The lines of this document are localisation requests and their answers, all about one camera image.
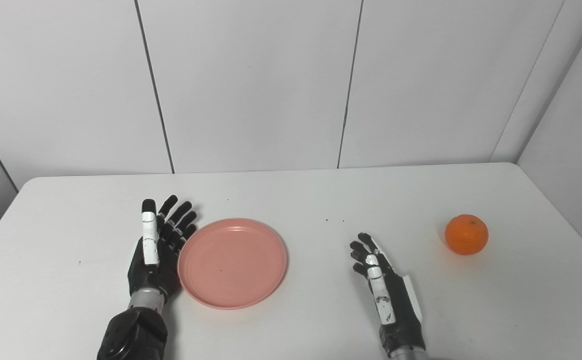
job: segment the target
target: tabletop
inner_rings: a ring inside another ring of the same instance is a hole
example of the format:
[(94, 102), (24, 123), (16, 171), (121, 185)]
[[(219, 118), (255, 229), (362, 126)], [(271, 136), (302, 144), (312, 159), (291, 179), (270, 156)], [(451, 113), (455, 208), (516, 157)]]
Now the tabletop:
[[(142, 200), (170, 194), (194, 203), (198, 226), (268, 224), (289, 262), (245, 309), (169, 301), (168, 360), (384, 359), (373, 298), (351, 269), (360, 231), (411, 276), (431, 358), (582, 359), (582, 239), (507, 163), (35, 178), (0, 221), (0, 359), (94, 359), (128, 304)], [(489, 227), (480, 253), (442, 241), (458, 214)]]

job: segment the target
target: pink plate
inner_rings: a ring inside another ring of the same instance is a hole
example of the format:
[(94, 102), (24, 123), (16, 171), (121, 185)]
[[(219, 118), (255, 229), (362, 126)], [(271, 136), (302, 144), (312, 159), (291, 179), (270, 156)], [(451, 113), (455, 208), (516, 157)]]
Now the pink plate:
[(286, 270), (282, 239), (263, 223), (221, 219), (197, 230), (177, 261), (182, 287), (217, 309), (240, 309), (264, 300)]

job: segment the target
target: robotic arm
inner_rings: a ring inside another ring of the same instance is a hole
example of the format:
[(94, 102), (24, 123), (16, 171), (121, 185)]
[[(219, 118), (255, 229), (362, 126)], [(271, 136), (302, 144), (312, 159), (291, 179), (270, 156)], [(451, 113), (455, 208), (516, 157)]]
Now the robotic arm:
[(128, 272), (131, 301), (108, 323), (97, 360), (161, 360), (169, 331), (162, 319), (164, 304), (179, 290), (177, 257), (197, 230), (197, 214), (188, 201), (167, 219), (177, 203), (170, 196), (156, 213), (151, 198), (142, 203), (144, 235), (135, 246)]
[(428, 360), (422, 337), (422, 312), (409, 276), (393, 270), (380, 246), (360, 232), (350, 244), (353, 270), (369, 284), (380, 316), (380, 340), (391, 360)]

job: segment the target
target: metal wrist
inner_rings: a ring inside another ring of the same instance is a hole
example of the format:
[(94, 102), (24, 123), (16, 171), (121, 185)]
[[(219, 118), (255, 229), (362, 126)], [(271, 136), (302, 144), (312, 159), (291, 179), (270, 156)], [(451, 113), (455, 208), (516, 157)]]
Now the metal wrist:
[(154, 287), (142, 287), (131, 295), (128, 308), (149, 308), (161, 314), (164, 303), (164, 295), (160, 290)]
[(389, 354), (390, 360), (428, 360), (426, 351), (419, 346), (401, 346)]

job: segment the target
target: orange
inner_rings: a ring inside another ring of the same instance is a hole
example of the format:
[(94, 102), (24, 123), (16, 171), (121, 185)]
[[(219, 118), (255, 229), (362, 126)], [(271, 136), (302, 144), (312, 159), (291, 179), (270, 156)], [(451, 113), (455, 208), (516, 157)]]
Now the orange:
[(444, 238), (454, 253), (471, 255), (484, 249), (489, 239), (489, 230), (478, 217), (461, 214), (446, 224)]

